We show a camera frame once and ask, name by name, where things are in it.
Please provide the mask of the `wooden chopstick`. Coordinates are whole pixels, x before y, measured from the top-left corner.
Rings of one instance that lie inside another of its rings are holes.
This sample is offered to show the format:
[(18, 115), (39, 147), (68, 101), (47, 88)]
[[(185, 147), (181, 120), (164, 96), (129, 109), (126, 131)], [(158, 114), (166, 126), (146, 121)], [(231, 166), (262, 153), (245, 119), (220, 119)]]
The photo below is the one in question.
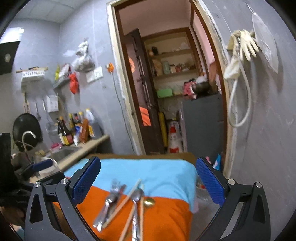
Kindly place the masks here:
[(140, 221), (140, 237), (139, 240), (143, 241), (144, 240), (144, 198), (142, 197), (140, 199), (140, 216), (139, 216), (139, 221)]
[(135, 185), (133, 186), (133, 188), (130, 190), (130, 192), (128, 193), (128, 195), (123, 199), (122, 202), (120, 202), (117, 206), (116, 209), (114, 209), (114, 211), (111, 213), (111, 215), (108, 217), (108, 219), (106, 220), (106, 222), (103, 224), (102, 228), (106, 228), (111, 221), (114, 219), (114, 217), (119, 213), (119, 211), (124, 207), (124, 205), (126, 204), (126, 202), (130, 199), (130, 197), (132, 196), (133, 192), (137, 189), (137, 187), (141, 184), (142, 180), (138, 179), (135, 183)]
[[(144, 191), (143, 187), (144, 187), (144, 185), (140, 184), (140, 186), (138, 188), (141, 188)], [(132, 202), (132, 209), (131, 209), (131, 211), (129, 213), (129, 216), (128, 216), (127, 221), (126, 221), (126, 223), (124, 225), (124, 228), (123, 228), (123, 230), (122, 230), (122, 232), (120, 234), (119, 240), (124, 240), (125, 239), (125, 237), (127, 235), (127, 231), (129, 229), (129, 226), (132, 225), (133, 211), (134, 211), (134, 208), (133, 208), (133, 202)]]

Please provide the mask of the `silver fork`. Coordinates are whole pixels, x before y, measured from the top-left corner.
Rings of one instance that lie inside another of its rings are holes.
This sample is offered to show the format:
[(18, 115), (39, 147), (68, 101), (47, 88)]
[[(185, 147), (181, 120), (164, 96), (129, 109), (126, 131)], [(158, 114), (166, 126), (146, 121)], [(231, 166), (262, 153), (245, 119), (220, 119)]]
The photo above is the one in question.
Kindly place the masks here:
[(117, 202), (122, 195), (121, 187), (122, 186), (118, 180), (112, 180), (110, 192), (104, 201), (102, 209), (93, 222), (93, 227), (96, 228), (98, 232), (102, 231), (103, 225), (107, 220), (108, 214), (110, 213), (110, 209), (117, 205)]

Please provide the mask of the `silver spoon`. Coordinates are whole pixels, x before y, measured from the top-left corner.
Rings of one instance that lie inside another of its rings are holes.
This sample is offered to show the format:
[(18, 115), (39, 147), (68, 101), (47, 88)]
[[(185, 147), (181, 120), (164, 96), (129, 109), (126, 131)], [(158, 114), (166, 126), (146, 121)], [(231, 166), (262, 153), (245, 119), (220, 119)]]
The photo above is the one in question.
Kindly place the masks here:
[(131, 200), (133, 202), (133, 217), (132, 217), (132, 241), (140, 240), (140, 229), (139, 229), (139, 217), (138, 217), (138, 202), (141, 200), (143, 195), (143, 190), (137, 188), (131, 195)]

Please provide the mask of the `black wok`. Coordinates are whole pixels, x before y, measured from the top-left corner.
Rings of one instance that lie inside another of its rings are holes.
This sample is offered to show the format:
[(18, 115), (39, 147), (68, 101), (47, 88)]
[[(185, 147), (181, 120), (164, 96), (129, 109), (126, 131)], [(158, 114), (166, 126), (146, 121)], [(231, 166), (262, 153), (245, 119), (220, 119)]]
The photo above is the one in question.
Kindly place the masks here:
[(16, 118), (13, 124), (13, 140), (20, 152), (24, 152), (22, 134), (25, 131), (32, 131), (37, 136), (37, 144), (43, 142), (42, 131), (37, 118), (30, 113), (23, 113)]

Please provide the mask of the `dark sauce bottle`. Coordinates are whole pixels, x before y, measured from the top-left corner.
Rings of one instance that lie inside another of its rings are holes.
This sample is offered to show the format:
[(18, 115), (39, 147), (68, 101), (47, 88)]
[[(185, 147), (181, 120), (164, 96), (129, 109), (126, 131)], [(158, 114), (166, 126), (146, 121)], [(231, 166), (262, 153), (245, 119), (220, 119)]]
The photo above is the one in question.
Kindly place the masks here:
[(59, 120), (62, 126), (62, 137), (66, 146), (70, 146), (73, 144), (73, 136), (72, 133), (68, 130), (65, 121), (62, 116), (59, 116)]

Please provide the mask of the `clear cooking oil bottle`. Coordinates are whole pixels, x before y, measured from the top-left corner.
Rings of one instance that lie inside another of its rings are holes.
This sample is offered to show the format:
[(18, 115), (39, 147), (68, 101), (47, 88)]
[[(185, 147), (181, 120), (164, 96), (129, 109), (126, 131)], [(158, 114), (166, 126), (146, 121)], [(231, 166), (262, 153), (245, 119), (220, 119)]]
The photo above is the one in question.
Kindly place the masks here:
[(95, 121), (95, 117), (94, 117), (93, 113), (91, 112), (91, 110), (87, 108), (85, 110), (85, 112), (86, 112), (86, 118), (88, 119), (89, 124), (93, 123), (93, 121)]

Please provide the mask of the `red fire extinguisher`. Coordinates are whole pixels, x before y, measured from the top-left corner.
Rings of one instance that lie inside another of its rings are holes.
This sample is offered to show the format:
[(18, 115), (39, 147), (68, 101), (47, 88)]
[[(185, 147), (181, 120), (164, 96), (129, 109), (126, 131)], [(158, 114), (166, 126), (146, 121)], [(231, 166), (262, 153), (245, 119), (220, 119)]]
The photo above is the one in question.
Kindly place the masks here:
[(170, 121), (169, 123), (168, 152), (169, 153), (183, 152), (182, 137), (180, 133), (179, 124), (177, 121)]

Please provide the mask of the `red plastic bag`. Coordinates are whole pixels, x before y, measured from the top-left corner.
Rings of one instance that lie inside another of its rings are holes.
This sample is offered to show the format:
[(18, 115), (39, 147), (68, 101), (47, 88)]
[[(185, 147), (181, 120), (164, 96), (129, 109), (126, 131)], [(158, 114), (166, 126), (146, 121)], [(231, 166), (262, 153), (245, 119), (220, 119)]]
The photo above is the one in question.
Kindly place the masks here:
[(69, 89), (73, 94), (77, 94), (79, 90), (79, 82), (76, 77), (76, 73), (69, 75)]

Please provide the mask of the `grey cabinet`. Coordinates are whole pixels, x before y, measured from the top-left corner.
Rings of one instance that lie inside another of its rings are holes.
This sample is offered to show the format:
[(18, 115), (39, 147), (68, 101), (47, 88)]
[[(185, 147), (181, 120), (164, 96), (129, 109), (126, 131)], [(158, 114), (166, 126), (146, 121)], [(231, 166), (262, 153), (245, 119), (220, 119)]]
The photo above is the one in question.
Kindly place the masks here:
[(224, 145), (222, 96), (214, 94), (195, 100), (183, 100), (181, 117), (185, 125), (187, 152), (214, 161)]

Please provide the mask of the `black range hood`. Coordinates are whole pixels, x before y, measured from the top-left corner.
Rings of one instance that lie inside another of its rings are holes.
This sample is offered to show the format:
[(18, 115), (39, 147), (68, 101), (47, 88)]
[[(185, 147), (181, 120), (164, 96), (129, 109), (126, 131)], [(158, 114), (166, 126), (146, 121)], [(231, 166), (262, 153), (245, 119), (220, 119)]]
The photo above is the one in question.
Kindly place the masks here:
[(11, 73), (20, 41), (2, 43), (0, 47), (0, 75)]

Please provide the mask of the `hanging bag of goods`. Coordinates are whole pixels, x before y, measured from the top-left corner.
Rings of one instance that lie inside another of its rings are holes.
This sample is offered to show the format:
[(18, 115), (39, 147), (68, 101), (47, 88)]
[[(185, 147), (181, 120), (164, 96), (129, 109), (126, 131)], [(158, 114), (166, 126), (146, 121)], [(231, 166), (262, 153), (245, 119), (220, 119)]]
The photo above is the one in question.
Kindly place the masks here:
[(88, 39), (85, 38), (82, 43), (79, 44), (75, 53), (76, 59), (71, 63), (73, 69), (76, 72), (87, 73), (95, 69), (95, 63), (89, 54)]

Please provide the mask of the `black bowl on cabinet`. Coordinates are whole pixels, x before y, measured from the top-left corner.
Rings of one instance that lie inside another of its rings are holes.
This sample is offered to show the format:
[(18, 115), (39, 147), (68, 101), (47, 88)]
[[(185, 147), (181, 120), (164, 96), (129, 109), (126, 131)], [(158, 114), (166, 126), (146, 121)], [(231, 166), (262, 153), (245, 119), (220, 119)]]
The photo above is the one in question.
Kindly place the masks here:
[(196, 95), (208, 95), (209, 94), (210, 85), (209, 82), (205, 81), (202, 83), (196, 83), (192, 86), (192, 91)]

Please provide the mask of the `dark wooden door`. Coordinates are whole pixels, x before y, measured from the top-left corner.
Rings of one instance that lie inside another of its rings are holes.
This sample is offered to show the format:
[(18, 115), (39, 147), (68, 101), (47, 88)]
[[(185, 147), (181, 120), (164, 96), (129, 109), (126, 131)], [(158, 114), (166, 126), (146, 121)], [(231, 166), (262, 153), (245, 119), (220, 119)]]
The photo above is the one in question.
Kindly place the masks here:
[(165, 148), (159, 123), (156, 91), (139, 29), (125, 35), (124, 41), (129, 83), (145, 153), (163, 154)]

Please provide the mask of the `white wall rack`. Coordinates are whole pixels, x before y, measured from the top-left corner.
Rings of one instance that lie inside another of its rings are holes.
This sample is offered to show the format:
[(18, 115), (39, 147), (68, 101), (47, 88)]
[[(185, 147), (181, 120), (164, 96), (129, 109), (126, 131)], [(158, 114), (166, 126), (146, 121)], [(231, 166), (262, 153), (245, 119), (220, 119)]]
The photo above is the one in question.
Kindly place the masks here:
[(16, 73), (21, 73), (22, 82), (28, 82), (28, 81), (36, 81), (44, 78), (45, 72), (48, 70), (48, 67), (41, 67), (41, 68), (31, 68), (28, 70), (17, 70)]

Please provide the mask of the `white wall socket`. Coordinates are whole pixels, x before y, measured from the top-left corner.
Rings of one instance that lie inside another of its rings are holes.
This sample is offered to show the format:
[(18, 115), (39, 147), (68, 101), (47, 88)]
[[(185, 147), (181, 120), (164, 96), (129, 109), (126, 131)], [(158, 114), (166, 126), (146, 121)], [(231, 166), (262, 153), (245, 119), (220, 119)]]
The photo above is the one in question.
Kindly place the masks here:
[(102, 67), (99, 66), (95, 68), (94, 70), (91, 70), (90, 72), (86, 73), (86, 81), (87, 83), (93, 82), (95, 80), (98, 80), (103, 77), (103, 71)]

